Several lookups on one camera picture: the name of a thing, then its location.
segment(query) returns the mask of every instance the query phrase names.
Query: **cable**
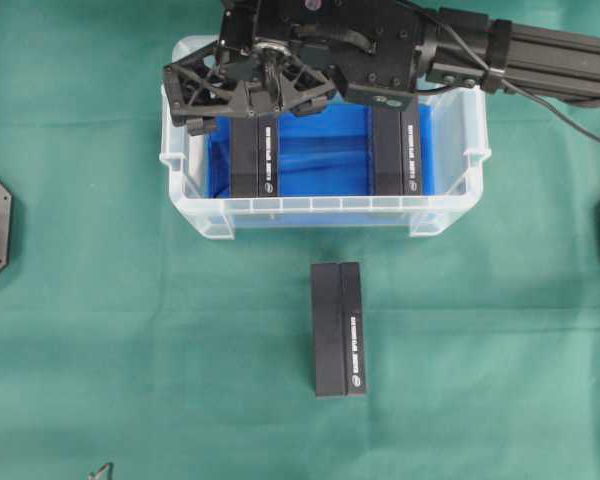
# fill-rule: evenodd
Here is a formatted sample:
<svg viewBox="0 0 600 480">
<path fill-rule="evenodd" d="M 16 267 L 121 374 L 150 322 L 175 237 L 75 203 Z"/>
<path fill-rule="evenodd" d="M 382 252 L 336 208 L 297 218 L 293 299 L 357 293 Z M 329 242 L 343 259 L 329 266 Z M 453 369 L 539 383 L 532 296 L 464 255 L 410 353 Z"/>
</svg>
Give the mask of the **cable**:
<svg viewBox="0 0 600 480">
<path fill-rule="evenodd" d="M 454 39 L 454 41 L 462 48 L 462 50 L 464 50 L 465 53 L 485 71 L 485 73 L 489 72 L 489 70 L 490 70 L 489 65 L 487 65 L 487 63 L 482 58 L 480 58 L 478 56 L 478 54 L 475 53 L 469 45 L 467 45 L 467 43 L 462 39 L 462 37 L 458 34 L 458 32 L 456 32 L 453 29 L 453 27 L 451 27 L 451 25 L 448 25 L 447 23 L 440 20 L 435 14 L 432 14 L 431 12 L 425 10 L 424 8 L 420 7 L 419 5 L 416 5 L 415 3 L 410 2 L 409 0 L 396 0 L 396 2 L 399 5 L 402 5 L 403 7 L 409 8 L 410 10 L 413 10 L 413 11 L 419 13 L 423 17 L 429 19 L 434 24 L 438 25 L 438 27 L 442 28 L 445 32 L 447 32 L 451 36 L 451 38 Z M 598 135 L 596 135 L 595 133 L 590 132 L 586 128 L 580 126 L 573 119 L 569 118 L 567 115 L 562 113 L 560 110 L 558 110 L 556 107 L 554 107 L 551 103 L 547 102 L 543 98 L 540 98 L 537 95 L 534 95 L 533 93 L 527 92 L 523 88 L 520 88 L 517 85 L 514 85 L 513 83 L 511 83 L 510 81 L 508 81 L 506 79 L 502 80 L 502 85 L 505 88 L 507 88 L 519 95 L 522 95 L 523 97 L 528 98 L 529 100 L 531 100 L 539 105 L 542 105 L 544 108 L 549 110 L 551 113 L 553 113 L 556 117 L 558 117 L 564 123 L 569 125 L 571 128 L 577 130 L 578 132 L 582 133 L 586 137 L 600 143 L 600 137 Z"/>
<path fill-rule="evenodd" d="M 447 85 L 445 87 L 431 88 L 429 90 L 416 90 L 416 93 L 421 97 L 432 97 L 434 95 L 442 95 L 443 93 L 450 92 L 456 88 L 457 87 L 454 87 L 453 85 Z"/>
</svg>

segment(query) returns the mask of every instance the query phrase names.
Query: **green tablecloth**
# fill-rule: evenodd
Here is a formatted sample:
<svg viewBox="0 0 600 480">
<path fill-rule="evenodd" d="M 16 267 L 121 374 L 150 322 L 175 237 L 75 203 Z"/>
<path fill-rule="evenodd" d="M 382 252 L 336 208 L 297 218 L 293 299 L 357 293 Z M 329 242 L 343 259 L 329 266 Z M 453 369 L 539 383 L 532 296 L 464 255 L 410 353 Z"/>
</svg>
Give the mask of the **green tablecloth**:
<svg viewBox="0 0 600 480">
<path fill-rule="evenodd" d="M 600 35 L 600 0 L 447 5 Z M 220 12 L 0 0 L 0 480 L 600 479 L 600 147 L 500 95 L 485 195 L 440 237 L 205 240 L 167 198 L 160 67 Z M 314 398 L 322 261 L 362 264 L 366 398 Z"/>
</svg>

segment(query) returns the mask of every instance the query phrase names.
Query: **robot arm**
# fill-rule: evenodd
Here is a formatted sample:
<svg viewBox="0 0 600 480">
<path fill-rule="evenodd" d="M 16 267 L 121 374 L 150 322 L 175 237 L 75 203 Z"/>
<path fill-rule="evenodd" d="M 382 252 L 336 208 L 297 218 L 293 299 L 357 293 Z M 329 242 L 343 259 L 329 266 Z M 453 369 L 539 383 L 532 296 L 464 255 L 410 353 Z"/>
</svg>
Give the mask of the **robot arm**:
<svg viewBox="0 0 600 480">
<path fill-rule="evenodd" d="M 336 92 L 405 109 L 418 94 L 479 85 L 600 107 L 600 38 L 406 0 L 223 3 L 218 41 L 164 68 L 172 120 L 191 135 L 217 116 L 317 113 Z M 420 77 L 446 87 L 420 92 Z"/>
</svg>

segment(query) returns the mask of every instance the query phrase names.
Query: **blue liner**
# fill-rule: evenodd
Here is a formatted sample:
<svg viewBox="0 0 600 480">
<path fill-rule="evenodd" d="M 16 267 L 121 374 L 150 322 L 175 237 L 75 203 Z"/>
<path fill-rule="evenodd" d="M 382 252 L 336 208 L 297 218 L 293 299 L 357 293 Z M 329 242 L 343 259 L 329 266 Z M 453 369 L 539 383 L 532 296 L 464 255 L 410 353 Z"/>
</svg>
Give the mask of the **blue liner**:
<svg viewBox="0 0 600 480">
<path fill-rule="evenodd" d="M 280 116 L 278 128 L 279 191 L 281 197 L 367 196 L 370 185 L 370 109 L 360 105 L 330 105 L 319 115 Z M 431 109 L 420 105 L 422 172 L 425 195 L 433 190 Z M 218 118 L 208 137 L 208 192 L 230 196 L 230 121 Z"/>
</svg>

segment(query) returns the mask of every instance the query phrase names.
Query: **transparent plastic box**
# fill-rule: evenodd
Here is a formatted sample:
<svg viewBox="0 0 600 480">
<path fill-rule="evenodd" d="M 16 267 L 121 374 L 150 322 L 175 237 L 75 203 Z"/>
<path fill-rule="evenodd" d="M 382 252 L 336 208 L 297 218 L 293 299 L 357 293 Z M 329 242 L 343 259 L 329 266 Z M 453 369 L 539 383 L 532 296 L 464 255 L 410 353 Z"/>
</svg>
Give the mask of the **transparent plastic box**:
<svg viewBox="0 0 600 480">
<path fill-rule="evenodd" d="M 178 60 L 213 41 L 192 36 L 178 42 Z M 203 136 L 174 127 L 162 90 L 160 161 L 169 169 L 169 198 L 201 235 L 234 239 L 240 228 L 406 227 L 412 237 L 442 233 L 473 208 L 483 191 L 482 163 L 491 156 L 484 93 L 458 89 L 423 97 L 432 108 L 434 196 L 205 198 L 207 149 Z"/>
</svg>

